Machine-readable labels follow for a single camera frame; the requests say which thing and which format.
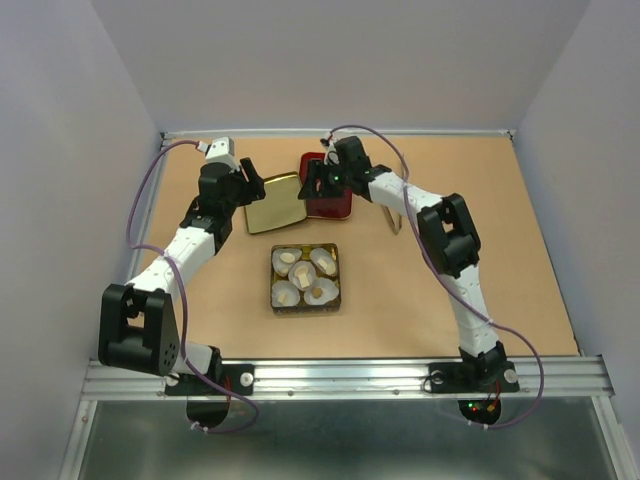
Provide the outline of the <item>centre paper cup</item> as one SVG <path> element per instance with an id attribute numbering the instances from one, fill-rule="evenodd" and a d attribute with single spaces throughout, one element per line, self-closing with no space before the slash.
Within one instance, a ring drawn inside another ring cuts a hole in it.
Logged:
<path id="1" fill-rule="evenodd" d="M 289 270 L 288 279 L 296 288 L 306 291 L 315 282 L 315 267 L 308 261 L 299 261 Z"/>

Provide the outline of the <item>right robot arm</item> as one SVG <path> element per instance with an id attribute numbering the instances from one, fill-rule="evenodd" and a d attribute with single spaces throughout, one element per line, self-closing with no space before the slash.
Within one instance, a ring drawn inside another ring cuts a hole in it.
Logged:
<path id="1" fill-rule="evenodd" d="M 344 191 L 405 217 L 427 266 L 447 291 L 458 329 L 460 378 L 482 390 L 496 378 L 506 353 L 492 326 L 480 287 L 480 238 L 462 196 L 443 196 L 409 182 L 385 165 L 373 165 L 356 136 L 321 139 L 324 158 L 308 164 L 298 197 L 337 198 Z"/>

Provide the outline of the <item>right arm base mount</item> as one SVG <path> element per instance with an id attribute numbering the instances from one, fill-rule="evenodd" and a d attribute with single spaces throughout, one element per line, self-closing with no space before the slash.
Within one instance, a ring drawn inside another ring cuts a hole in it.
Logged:
<path id="1" fill-rule="evenodd" d="M 476 424 L 494 426 L 501 413 L 501 395 L 520 391 L 514 364 L 508 360 L 464 358 L 428 366 L 423 388 L 433 394 L 458 394 L 462 416 Z"/>

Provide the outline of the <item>oval white chocolate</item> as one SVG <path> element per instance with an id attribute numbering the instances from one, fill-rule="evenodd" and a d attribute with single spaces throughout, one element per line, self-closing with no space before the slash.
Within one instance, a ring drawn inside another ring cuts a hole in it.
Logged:
<path id="1" fill-rule="evenodd" d="M 292 264 L 296 261 L 296 256 L 291 252 L 282 252 L 279 259 L 286 264 Z"/>

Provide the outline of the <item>bottom left paper cup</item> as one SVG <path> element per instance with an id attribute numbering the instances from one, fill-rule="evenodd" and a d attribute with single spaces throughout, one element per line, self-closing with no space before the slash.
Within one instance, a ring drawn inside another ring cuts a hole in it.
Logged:
<path id="1" fill-rule="evenodd" d="M 294 307 L 300 301 L 300 291 L 289 281 L 280 280 L 271 289 L 271 305 L 274 308 Z"/>

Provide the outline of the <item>red lacquer tray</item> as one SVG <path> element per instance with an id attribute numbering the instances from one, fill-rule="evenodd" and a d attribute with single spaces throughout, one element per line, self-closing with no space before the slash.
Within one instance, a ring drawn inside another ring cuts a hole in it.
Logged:
<path id="1" fill-rule="evenodd" d="M 323 154 L 318 152 L 307 152 L 301 156 L 299 176 L 302 183 L 307 179 L 310 162 L 322 158 Z M 306 199 L 307 216 L 313 219 L 345 220 L 351 215 L 352 196 L 350 190 L 345 190 L 339 198 Z"/>

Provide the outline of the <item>top left paper cup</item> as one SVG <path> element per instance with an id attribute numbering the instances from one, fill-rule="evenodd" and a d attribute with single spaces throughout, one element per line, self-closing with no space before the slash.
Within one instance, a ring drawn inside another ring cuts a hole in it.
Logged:
<path id="1" fill-rule="evenodd" d="M 292 266 L 300 259 L 302 251 L 296 248 L 279 248 L 272 252 L 272 267 L 276 274 L 287 276 Z"/>

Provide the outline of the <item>rectangular white chocolate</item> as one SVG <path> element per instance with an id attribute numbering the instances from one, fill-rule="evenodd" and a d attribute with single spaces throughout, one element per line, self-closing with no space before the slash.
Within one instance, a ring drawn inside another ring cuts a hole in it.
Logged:
<path id="1" fill-rule="evenodd" d="M 333 263 L 328 262 L 325 258 L 320 258 L 318 260 L 318 265 L 323 269 L 323 271 L 328 274 L 328 275 L 332 275 L 335 271 L 335 266 Z"/>

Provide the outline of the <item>metal front plate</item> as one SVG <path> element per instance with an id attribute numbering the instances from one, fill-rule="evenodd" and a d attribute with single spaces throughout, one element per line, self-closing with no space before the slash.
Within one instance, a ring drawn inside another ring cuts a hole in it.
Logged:
<path id="1" fill-rule="evenodd" d="M 87 401 L 64 479 L 635 479 L 611 403 L 507 399 L 504 429 L 453 400 L 274 401 L 235 434 L 191 428 L 181 401 Z"/>

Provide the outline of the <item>bottom right paper cup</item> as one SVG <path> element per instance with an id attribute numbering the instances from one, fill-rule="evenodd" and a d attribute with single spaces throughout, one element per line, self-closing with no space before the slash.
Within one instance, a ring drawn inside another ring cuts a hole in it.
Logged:
<path id="1" fill-rule="evenodd" d="M 318 278 L 308 290 L 304 292 L 307 305 L 321 306 L 335 300 L 339 295 L 339 288 L 328 278 Z"/>

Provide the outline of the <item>gold tin lid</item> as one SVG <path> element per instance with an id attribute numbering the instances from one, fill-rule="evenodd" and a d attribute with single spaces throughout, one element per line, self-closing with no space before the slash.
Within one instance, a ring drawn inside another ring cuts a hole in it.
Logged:
<path id="1" fill-rule="evenodd" d="M 267 178 L 265 198 L 244 207 L 248 233 L 256 235 L 305 220 L 306 203 L 298 198 L 301 187 L 300 176 L 295 172 Z"/>

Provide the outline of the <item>square white chocolate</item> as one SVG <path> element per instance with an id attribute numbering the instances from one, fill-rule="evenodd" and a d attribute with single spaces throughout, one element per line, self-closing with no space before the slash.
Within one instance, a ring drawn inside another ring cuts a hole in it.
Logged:
<path id="1" fill-rule="evenodd" d="M 299 276 L 298 281 L 302 290 L 306 290 L 310 287 L 310 281 L 307 275 Z"/>

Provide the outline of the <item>steel serving tongs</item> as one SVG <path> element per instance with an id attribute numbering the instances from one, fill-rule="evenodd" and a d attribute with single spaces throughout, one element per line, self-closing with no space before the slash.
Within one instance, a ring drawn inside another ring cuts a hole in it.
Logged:
<path id="1" fill-rule="evenodd" d="M 368 184 L 370 201 L 381 206 L 394 235 L 402 230 L 402 218 L 406 216 L 403 187 L 403 178 L 390 167 L 383 164 L 373 167 L 372 180 Z"/>

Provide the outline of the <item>chocolate tin base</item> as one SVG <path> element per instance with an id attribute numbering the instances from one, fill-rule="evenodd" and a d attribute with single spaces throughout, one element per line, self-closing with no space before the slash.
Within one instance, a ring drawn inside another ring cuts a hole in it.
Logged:
<path id="1" fill-rule="evenodd" d="M 276 249 L 279 248 L 296 248 L 296 249 L 300 249 L 302 251 L 302 256 L 300 257 L 300 259 L 297 261 L 308 261 L 310 263 L 312 263 L 311 259 L 310 259 L 310 252 L 315 249 L 315 248 L 324 248 L 326 249 L 333 257 L 333 259 L 336 261 L 337 264 L 337 274 L 334 277 L 329 277 L 326 276 L 324 274 L 322 274 L 317 267 L 314 265 L 315 270 L 316 270 L 316 279 L 318 278 L 328 278 L 331 279 L 336 286 L 339 288 L 339 295 L 338 297 L 329 302 L 326 305 L 321 305 L 321 306 L 311 306 L 311 305 L 307 305 L 304 301 L 304 292 L 305 291 L 300 291 L 300 301 L 299 303 L 294 306 L 294 307 L 285 307 L 285 308 L 274 308 L 271 305 L 271 308 L 273 310 L 273 312 L 275 314 L 287 314 L 287 315 L 306 315 L 306 314 L 324 314 L 324 313 L 330 313 L 330 312 L 334 312 L 334 311 L 338 311 L 340 309 L 341 306 L 341 301 L 342 301 L 342 287 L 341 287 L 341 280 L 340 280 L 340 273 L 341 273 L 341 268 L 340 268 L 340 257 L 339 257 L 339 250 L 336 244 L 334 243 L 322 243 L 322 244 L 289 244 L 289 245 L 276 245 L 271 249 L 271 278 L 270 278 L 270 296 L 271 296 L 271 289 L 272 286 L 274 285 L 275 282 L 280 281 L 280 280 L 284 280 L 284 281 L 289 281 L 288 279 L 288 275 L 287 276 L 280 276 L 278 274 L 275 273 L 273 267 L 272 267 L 272 252 Z"/>

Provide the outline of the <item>paper cup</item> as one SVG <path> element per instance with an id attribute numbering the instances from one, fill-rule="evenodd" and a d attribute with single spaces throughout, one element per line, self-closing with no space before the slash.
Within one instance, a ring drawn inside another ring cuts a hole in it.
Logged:
<path id="1" fill-rule="evenodd" d="M 306 291 L 315 282 L 315 267 L 308 261 L 299 261 L 289 270 L 288 279 L 296 288 Z"/>
<path id="2" fill-rule="evenodd" d="M 326 249 L 313 249 L 310 252 L 310 259 L 322 274 L 329 277 L 334 277 L 337 274 L 336 261 Z"/>
<path id="3" fill-rule="evenodd" d="M 300 301 L 300 291 L 289 281 L 280 280 L 271 289 L 271 305 L 274 308 L 294 307 Z"/>
<path id="4" fill-rule="evenodd" d="M 272 267 L 276 274 L 287 276 L 292 266 L 300 259 L 302 251 L 296 248 L 279 248 L 272 252 Z"/>
<path id="5" fill-rule="evenodd" d="M 304 292 L 307 305 L 321 306 L 335 300 L 339 295 L 339 288 L 328 278 L 318 278 L 308 290 Z"/>

